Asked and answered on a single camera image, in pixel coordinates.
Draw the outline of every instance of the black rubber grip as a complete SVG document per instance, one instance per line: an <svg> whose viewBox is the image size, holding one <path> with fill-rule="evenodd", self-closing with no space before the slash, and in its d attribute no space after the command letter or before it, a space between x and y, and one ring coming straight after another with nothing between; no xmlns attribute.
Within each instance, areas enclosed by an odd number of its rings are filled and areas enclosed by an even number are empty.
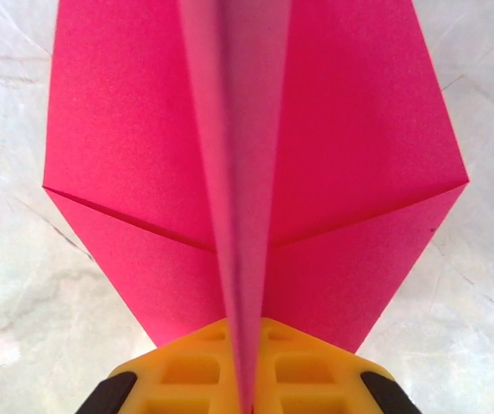
<svg viewBox="0 0 494 414"><path fill-rule="evenodd" d="M422 414L396 381L372 371L360 377L383 414Z"/></svg>
<svg viewBox="0 0 494 414"><path fill-rule="evenodd" d="M118 414L135 381L137 375L132 372L119 373L101 381L76 414Z"/></svg>

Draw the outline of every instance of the origami fold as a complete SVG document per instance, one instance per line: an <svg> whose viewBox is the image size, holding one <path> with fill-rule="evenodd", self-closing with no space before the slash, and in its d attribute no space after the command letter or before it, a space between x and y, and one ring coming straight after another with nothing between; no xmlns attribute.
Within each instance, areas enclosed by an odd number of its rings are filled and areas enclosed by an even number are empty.
<svg viewBox="0 0 494 414"><path fill-rule="evenodd" d="M468 179L410 0L61 0L44 188L157 345L355 351Z"/></svg>

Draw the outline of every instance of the paper airplane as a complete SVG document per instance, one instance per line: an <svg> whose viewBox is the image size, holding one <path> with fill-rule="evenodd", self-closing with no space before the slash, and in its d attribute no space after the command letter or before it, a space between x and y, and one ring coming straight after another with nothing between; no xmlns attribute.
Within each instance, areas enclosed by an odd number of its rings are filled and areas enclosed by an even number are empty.
<svg viewBox="0 0 494 414"><path fill-rule="evenodd" d="M409 0L61 0L44 188L157 345L354 351L468 179Z"/></svg>

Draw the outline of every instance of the white marble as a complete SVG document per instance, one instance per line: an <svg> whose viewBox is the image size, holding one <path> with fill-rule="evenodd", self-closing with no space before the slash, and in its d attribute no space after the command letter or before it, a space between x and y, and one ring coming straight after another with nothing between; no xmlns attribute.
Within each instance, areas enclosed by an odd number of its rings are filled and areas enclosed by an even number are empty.
<svg viewBox="0 0 494 414"><path fill-rule="evenodd" d="M0 414L71 413L153 344L41 190L55 0L0 0ZM416 0L472 178L360 354L494 413L494 0Z"/></svg>

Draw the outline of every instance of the table surface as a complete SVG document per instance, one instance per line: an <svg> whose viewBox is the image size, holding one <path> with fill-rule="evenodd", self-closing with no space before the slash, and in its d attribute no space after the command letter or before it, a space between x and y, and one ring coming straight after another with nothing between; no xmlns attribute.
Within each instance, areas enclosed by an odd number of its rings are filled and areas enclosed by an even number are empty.
<svg viewBox="0 0 494 414"><path fill-rule="evenodd" d="M0 0L0 414L71 413L153 347L41 190L55 0ZM472 183L359 353L426 414L494 412L494 0L416 0Z"/></svg>

